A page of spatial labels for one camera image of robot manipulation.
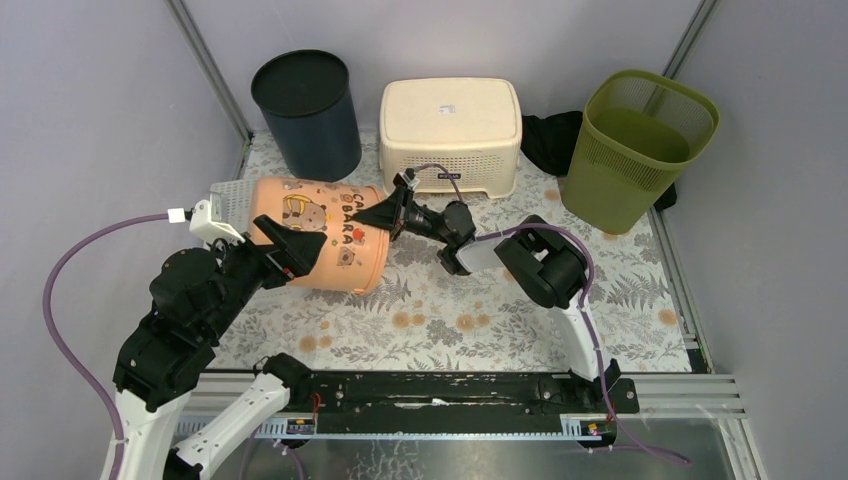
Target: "cartoon capybara print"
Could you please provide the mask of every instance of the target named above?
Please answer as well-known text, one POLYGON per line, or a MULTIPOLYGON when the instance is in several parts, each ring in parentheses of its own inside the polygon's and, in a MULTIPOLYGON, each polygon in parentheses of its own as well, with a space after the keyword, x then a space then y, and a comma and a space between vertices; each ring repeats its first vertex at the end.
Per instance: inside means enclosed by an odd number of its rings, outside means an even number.
POLYGON ((340 267, 349 267, 353 265, 353 259, 355 257, 356 252, 347 247, 342 247, 341 249, 339 249, 339 261, 336 263, 336 265, 340 267))
POLYGON ((288 195, 283 198, 283 226, 308 232, 326 231, 326 210, 326 205, 318 205, 309 197, 288 195))

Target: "gray floor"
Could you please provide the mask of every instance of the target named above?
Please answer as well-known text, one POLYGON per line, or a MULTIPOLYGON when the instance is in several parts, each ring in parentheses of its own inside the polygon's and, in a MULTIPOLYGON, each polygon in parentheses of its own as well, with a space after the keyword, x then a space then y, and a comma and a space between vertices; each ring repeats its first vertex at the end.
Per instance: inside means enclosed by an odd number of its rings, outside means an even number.
MULTIPOLYGON (((579 445, 550 441, 312 441, 297 450, 311 479, 703 479, 733 478, 721 432, 709 420, 640 420, 627 425, 649 445, 673 448, 691 468, 641 452, 588 455, 579 445)), ((620 445, 629 442, 619 440, 620 445)), ((238 478, 242 448, 215 475, 238 478)), ((255 445, 246 479, 297 478, 291 457, 270 441, 255 445)))

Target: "white wall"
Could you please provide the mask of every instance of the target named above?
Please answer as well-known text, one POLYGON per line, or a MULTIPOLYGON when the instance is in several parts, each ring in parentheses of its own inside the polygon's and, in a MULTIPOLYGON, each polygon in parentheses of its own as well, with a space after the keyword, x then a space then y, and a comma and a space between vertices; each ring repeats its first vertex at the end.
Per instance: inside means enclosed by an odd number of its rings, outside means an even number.
POLYGON ((376 128, 383 88, 406 78, 511 81, 525 114, 582 110, 610 74, 661 72, 698 0, 188 0, 253 129, 259 67, 290 50, 344 60, 361 128, 376 128))
MULTIPOLYGON (((41 317, 52 265, 96 229, 192 206, 239 149, 164 2, 0 2, 0 478, 97 478, 106 454, 105 410, 41 317)), ((59 278, 59 329, 109 385, 186 230, 114 234, 59 278)))
POLYGON ((722 126, 670 225, 772 479, 844 478, 848 3, 722 2, 681 80, 722 126))

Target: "white cable clip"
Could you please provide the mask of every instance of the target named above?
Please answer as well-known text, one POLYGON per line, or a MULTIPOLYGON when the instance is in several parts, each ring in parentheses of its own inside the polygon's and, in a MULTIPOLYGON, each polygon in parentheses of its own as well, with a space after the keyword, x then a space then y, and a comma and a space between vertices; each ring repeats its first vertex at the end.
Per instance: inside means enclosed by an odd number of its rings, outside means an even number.
MULTIPOLYGON (((277 447, 280 446, 281 443, 283 443, 283 441, 279 438, 276 438, 276 439, 274 439, 274 444, 271 445, 271 448, 277 448, 277 447)), ((282 452, 280 453, 280 455, 285 457, 288 454, 288 452, 289 452, 289 446, 286 445, 286 444, 283 444, 283 449, 282 449, 282 452)))
POLYGON ((404 182, 406 182, 406 186, 409 187, 409 189, 413 192, 415 191, 415 188, 418 186, 418 184, 421 183, 421 179, 415 175, 413 175, 412 178, 407 177, 406 171, 400 172, 400 177, 403 179, 404 182))
POLYGON ((215 240, 223 238, 233 245, 244 243, 244 237, 224 221, 225 206, 221 195, 212 193, 209 200, 201 200, 194 206, 188 229, 205 243, 212 245, 215 240))
POLYGON ((494 232, 494 233, 496 233, 498 236, 497 236, 497 237, 492 237, 492 238, 503 238, 503 237, 505 237, 505 236, 506 236, 506 234, 504 233, 504 231, 503 231, 503 230, 501 230, 501 229, 498 227, 498 225, 497 225, 497 224, 495 224, 495 232, 494 232))
POLYGON ((185 223, 185 210, 182 208, 168 209, 168 223, 185 223))

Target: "leaf pattern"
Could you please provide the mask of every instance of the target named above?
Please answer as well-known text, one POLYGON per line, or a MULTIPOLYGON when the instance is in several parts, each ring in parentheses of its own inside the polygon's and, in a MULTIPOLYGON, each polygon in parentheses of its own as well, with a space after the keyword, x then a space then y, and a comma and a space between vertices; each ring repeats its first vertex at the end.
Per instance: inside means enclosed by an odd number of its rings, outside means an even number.
MULTIPOLYGON (((342 183, 379 185, 377 140, 369 133, 361 139, 360 166, 342 183)), ((259 132, 244 176, 265 175, 290 176, 273 138, 259 132)), ((478 232, 513 226, 533 213, 573 232, 595 259, 590 302, 608 354, 624 371, 689 371, 680 329, 658 317, 674 305, 647 218, 626 235, 604 235, 565 210, 556 179, 526 159, 517 178, 509 197, 464 196, 478 232)), ((416 200, 440 210, 453 198, 416 200)), ((241 215, 230 218, 239 229, 246 226, 241 215)), ((567 368, 559 329, 505 269, 451 276, 436 260, 439 248, 429 239, 400 235, 389 249, 382 282, 368 295, 297 287, 257 293, 221 339, 212 366, 250 368, 263 356, 287 352, 316 369, 567 368)))
POLYGON ((607 302, 644 310, 645 305, 653 308, 654 303, 667 293, 668 288, 662 279, 634 273, 632 277, 622 277, 613 283, 607 302))

